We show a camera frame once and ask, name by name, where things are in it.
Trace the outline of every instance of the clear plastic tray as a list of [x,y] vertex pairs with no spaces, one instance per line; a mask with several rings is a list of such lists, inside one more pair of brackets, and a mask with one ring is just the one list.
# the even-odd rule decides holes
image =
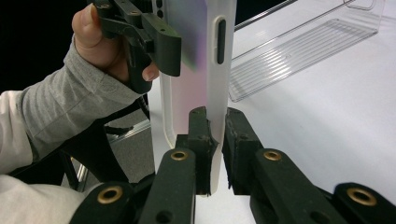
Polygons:
[[231,100],[240,101],[377,34],[384,4],[385,0],[298,0],[238,29]]

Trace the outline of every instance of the person's arm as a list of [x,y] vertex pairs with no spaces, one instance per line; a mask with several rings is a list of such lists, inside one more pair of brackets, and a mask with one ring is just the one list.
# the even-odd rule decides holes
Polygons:
[[0,174],[32,162],[32,150],[17,109],[20,91],[0,95]]
[[[75,34],[64,67],[13,98],[13,116],[21,120],[30,145],[7,147],[13,153],[0,148],[0,164],[12,164],[4,169],[0,165],[0,174],[42,159],[96,119],[123,109],[139,97],[123,84],[129,81],[125,42],[121,36],[103,38],[96,8],[90,5],[76,13],[72,26]],[[142,74],[145,80],[158,75],[153,63]],[[13,137],[0,140],[20,141],[19,135]],[[32,152],[25,153],[22,162],[14,162],[26,148],[33,156]]]
[[73,41],[64,67],[25,89],[18,100],[34,161],[139,96],[82,59]]

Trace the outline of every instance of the gray sweater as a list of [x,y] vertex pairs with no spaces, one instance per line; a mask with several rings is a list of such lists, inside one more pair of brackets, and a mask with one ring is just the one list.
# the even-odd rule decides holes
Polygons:
[[64,67],[25,89],[18,100],[34,161],[139,96],[82,59],[72,42]]

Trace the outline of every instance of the black gripper handle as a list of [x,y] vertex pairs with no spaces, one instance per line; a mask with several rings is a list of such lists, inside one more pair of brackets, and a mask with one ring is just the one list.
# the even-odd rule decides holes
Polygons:
[[150,91],[152,86],[152,81],[146,81],[142,77],[143,70],[151,64],[151,59],[140,47],[129,45],[129,50],[130,88],[136,93],[144,94]]

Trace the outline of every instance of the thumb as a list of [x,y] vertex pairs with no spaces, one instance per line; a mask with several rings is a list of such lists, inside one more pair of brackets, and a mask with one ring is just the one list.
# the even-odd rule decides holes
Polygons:
[[76,44],[83,48],[91,48],[102,39],[99,17],[93,4],[87,5],[74,15],[72,28],[75,33]]

